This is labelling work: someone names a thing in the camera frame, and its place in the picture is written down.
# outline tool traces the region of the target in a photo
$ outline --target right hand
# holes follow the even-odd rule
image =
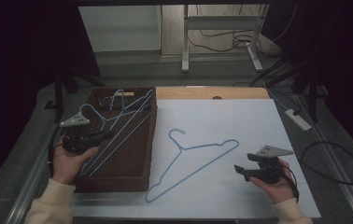
[[[289,168],[289,164],[281,159],[279,159],[281,164],[285,167]],[[290,171],[289,169],[284,167],[284,174],[291,178]],[[281,178],[280,181],[276,184],[269,185],[258,178],[251,177],[249,179],[252,184],[256,185],[257,187],[263,189],[266,191],[266,193],[269,195],[270,199],[274,204],[276,203],[282,203],[286,200],[292,199],[295,196],[293,195],[292,188],[290,187],[289,183],[284,179]]]

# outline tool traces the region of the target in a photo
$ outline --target wire hanger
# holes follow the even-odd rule
[[[111,121],[111,120],[115,120],[111,127],[109,128],[109,130],[112,130],[115,125],[118,123],[119,119],[122,117],[122,116],[126,116],[126,115],[129,115],[129,114],[133,114],[129,120],[123,125],[123,127],[114,135],[114,137],[112,138],[112,140],[104,147],[103,150],[101,150],[101,152],[97,153],[96,155],[94,155],[93,157],[91,157],[89,159],[89,161],[87,161],[81,168],[81,172],[80,172],[80,176],[84,176],[86,175],[90,170],[91,168],[97,163],[97,161],[99,160],[99,158],[102,157],[102,155],[104,155],[104,153],[106,151],[108,151],[109,149],[109,146],[113,143],[113,141],[120,135],[120,133],[124,130],[124,128],[129,125],[129,123],[133,120],[133,118],[140,112],[142,112],[144,110],[145,107],[147,107],[149,105],[149,102],[150,102],[150,99],[153,95],[153,90],[150,90],[147,92],[147,94],[145,96],[142,96],[138,99],[136,99],[135,101],[133,101],[132,103],[130,103],[129,105],[125,105],[124,103],[124,90],[117,90],[114,94],[113,94],[113,97],[112,97],[112,100],[110,102],[110,107],[109,107],[109,110],[112,110],[113,109],[113,105],[115,104],[115,101],[114,99],[116,98],[116,95],[118,93],[122,93],[121,95],[121,110],[120,110],[120,113],[116,116],[116,117],[113,117],[113,118],[110,118],[110,119],[107,119],[105,118],[104,116],[102,116],[92,105],[89,105],[89,104],[85,104],[85,105],[82,105],[80,107],[80,112],[82,112],[82,107],[83,106],[89,106],[94,112],[95,114],[98,115],[98,117],[102,120],[103,124],[102,124],[102,127],[101,127],[101,131],[104,129],[105,127],[105,124],[108,122],[108,121]],[[128,113],[125,113],[125,111],[132,105],[135,105],[136,103],[140,102],[141,100],[144,100],[143,104],[141,106],[139,106],[139,108],[135,111],[132,111],[132,112],[128,112]],[[121,145],[141,126],[141,124],[144,123],[145,120],[147,120],[149,117],[150,117],[151,113],[149,113],[147,116],[145,116],[143,118],[143,120],[141,120],[137,125],[136,127],[129,133],[127,134],[127,136],[121,141],[121,143],[115,147],[109,155],[106,156],[106,158],[100,163],[97,165],[97,167],[95,167],[93,169],[93,171],[91,171],[89,173],[89,176],[92,176],[120,147]]]
[[[190,178],[191,176],[197,174],[199,171],[203,170],[206,166],[208,166],[209,164],[211,164],[212,162],[220,159],[221,157],[223,157],[224,155],[228,154],[229,152],[231,152],[233,149],[235,149],[236,147],[238,147],[240,144],[238,143],[238,141],[234,140],[234,139],[229,139],[224,141],[221,144],[218,143],[211,143],[211,144],[204,144],[204,145],[199,145],[199,146],[195,146],[195,147],[183,147],[182,145],[180,145],[178,143],[178,141],[171,135],[171,133],[173,132],[178,132],[178,133],[183,133],[185,134],[184,131],[179,130],[179,129],[172,129],[169,133],[168,136],[170,137],[170,139],[177,145],[178,149],[179,149],[179,153],[174,157],[174,159],[171,161],[171,163],[168,165],[168,167],[165,169],[165,171],[162,173],[159,181],[152,185],[147,193],[145,194],[145,201],[147,203],[152,203],[155,200],[159,199],[160,197],[162,197],[165,193],[167,193],[168,191],[170,191],[171,189],[175,188],[176,186],[178,186],[179,184],[181,184],[183,181],[187,180],[188,178]],[[168,170],[173,166],[174,162],[179,158],[179,156],[182,154],[183,151],[187,151],[187,150],[192,150],[192,149],[198,149],[198,148],[204,148],[204,147],[222,147],[223,145],[225,145],[226,143],[229,142],[235,142],[236,145],[230,149],[228,149],[226,152],[220,154],[219,156],[217,156],[216,158],[214,158],[212,161],[206,163],[205,165],[201,166],[200,168],[198,168],[197,170],[193,171],[191,174],[185,176],[184,178],[182,178],[181,180],[177,181],[173,186],[171,186],[170,188],[166,189],[165,191],[163,191],[162,193],[160,193],[159,195],[155,196],[152,199],[148,198],[148,194],[157,186],[160,186],[160,184],[162,183],[162,179],[164,178],[164,176],[167,174]]]

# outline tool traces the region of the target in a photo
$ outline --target power strip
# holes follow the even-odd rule
[[[295,122],[295,124],[297,124],[304,132],[307,132],[308,130],[311,129],[311,126],[305,122],[304,119],[302,119],[302,117],[300,117],[299,115],[293,115],[293,110],[289,109],[287,111],[285,111],[285,114],[287,114],[287,116],[293,120],[293,122]]]

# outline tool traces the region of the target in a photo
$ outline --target sleeve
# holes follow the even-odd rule
[[[43,195],[32,202],[24,223],[72,223],[72,195],[75,186],[49,179]]]
[[[279,224],[312,224],[310,217],[304,217],[296,202],[296,198],[275,204]]]

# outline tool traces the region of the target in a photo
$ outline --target wall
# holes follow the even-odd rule
[[[161,48],[159,6],[80,7],[94,52]]]

